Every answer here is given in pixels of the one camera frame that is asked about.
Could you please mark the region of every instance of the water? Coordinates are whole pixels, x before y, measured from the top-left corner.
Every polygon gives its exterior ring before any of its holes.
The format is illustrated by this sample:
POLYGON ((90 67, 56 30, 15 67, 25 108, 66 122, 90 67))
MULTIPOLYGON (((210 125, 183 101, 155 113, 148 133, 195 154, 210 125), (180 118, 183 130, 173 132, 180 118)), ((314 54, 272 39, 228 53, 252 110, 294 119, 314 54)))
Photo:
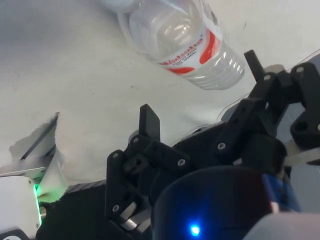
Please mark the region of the water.
POLYGON ((201 0, 142 0, 127 17, 138 52, 204 90, 230 88, 245 73, 244 60, 201 0))

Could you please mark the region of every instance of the blue led light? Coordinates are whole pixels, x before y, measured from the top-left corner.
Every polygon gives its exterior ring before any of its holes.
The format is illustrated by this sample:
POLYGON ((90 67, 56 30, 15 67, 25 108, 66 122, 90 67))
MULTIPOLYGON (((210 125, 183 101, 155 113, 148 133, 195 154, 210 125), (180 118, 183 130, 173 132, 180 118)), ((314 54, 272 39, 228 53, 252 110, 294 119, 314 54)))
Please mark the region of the blue led light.
POLYGON ((192 236, 198 236, 200 234, 200 228, 196 225, 191 226, 190 228, 192 236))

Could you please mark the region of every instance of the white surface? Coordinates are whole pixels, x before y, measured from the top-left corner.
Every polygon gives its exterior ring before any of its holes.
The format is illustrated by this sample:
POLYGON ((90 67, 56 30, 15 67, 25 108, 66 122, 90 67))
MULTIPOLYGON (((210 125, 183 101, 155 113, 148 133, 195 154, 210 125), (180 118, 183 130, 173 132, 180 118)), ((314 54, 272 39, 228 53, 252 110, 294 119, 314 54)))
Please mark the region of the white surface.
POLYGON ((22 230, 29 239, 36 237, 41 223, 34 184, 29 180, 25 176, 0 177, 0 234, 22 230))
POLYGON ((244 240, 318 240, 320 214, 279 213, 261 219, 244 240))
MULTIPOLYGON (((264 66, 291 68, 320 48, 320 2, 209 0, 237 49, 264 66)), ((105 178, 106 159, 124 149, 148 103, 170 144, 216 121, 249 92, 250 71, 226 91, 203 91, 136 55, 116 16, 97 0, 0 1, 0 159, 60 112, 56 166, 69 185, 105 178)))

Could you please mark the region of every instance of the white plastic housing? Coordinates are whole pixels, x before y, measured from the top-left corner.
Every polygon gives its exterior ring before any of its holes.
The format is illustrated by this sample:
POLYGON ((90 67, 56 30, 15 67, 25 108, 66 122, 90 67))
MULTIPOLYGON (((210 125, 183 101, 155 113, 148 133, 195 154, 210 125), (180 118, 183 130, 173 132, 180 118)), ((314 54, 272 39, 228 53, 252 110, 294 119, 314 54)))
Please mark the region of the white plastic housing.
POLYGON ((0 177, 0 234, 19 229, 35 239, 40 225, 33 181, 25 176, 0 177))
POLYGON ((320 214, 277 213, 261 219, 244 240, 319 240, 320 214))

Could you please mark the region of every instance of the robotic arm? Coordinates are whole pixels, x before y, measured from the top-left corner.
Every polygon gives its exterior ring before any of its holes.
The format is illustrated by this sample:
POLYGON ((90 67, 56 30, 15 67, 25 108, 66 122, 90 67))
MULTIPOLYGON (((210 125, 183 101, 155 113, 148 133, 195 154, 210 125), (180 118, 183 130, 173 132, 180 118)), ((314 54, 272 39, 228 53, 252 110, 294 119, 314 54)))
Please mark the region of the robotic arm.
MULTIPOLYGON (((131 237, 251 240, 271 223, 293 233, 284 220, 293 217, 275 214, 300 211, 285 166, 319 159, 314 153, 320 147, 320 76, 312 63, 291 73, 265 73, 253 51, 245 57, 257 83, 227 123, 200 129, 170 147, 160 142, 159 118, 144 105, 138 134, 125 151, 108 157, 105 214, 131 237), (292 145, 276 134, 293 103, 305 110, 290 128, 299 151, 288 155, 292 145)), ((320 227, 318 215, 295 216, 317 219, 307 225, 320 227)))

